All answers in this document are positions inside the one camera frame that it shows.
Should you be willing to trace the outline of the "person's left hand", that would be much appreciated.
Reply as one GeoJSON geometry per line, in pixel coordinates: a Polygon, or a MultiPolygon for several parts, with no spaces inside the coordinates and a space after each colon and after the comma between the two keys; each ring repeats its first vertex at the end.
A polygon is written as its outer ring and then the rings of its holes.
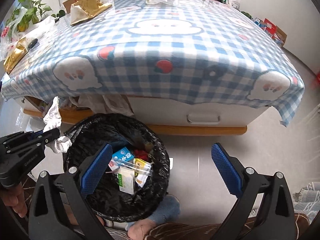
{"type": "Polygon", "coordinates": [[[24,198],[24,189],[21,183],[15,187],[1,190],[0,195],[5,206],[12,207],[21,218],[25,217],[28,210],[24,198]]]}

